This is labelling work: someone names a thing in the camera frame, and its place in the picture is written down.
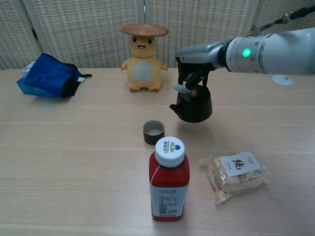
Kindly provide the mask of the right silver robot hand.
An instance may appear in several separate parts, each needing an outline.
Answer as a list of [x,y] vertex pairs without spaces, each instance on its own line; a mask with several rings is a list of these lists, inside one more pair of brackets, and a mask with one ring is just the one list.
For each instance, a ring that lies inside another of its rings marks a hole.
[[211,71],[226,67],[226,49],[229,40],[194,44],[176,53],[178,83],[173,88],[180,93],[192,92],[203,82],[207,84]]

